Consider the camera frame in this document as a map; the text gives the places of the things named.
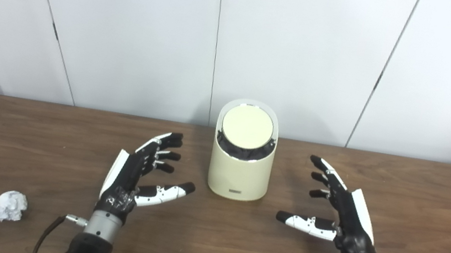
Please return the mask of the white and black right hand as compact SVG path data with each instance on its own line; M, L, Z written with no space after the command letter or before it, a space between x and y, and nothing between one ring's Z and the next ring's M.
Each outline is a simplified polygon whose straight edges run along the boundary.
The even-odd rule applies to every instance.
M278 211L276 219L308 235L333 242L340 253L376 253L372 222L362 190L348 189L336 169L323 158L311 155L310 161L318 169L312 172L312 179L326 188L310 190L309 196L328 200L338 220L285 211Z

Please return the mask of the white and black left hand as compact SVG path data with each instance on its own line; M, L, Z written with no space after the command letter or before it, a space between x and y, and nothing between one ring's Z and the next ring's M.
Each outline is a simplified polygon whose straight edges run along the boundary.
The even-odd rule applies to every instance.
M115 216L125 224L137 206L154 206L192 194L196 189L192 182L139 185L140 179L154 170L172 174L175 168L168 160L179 161L181 156L171 148L182 145L183 134L172 132L152 137L132 152L122 149L102 184L94 210Z

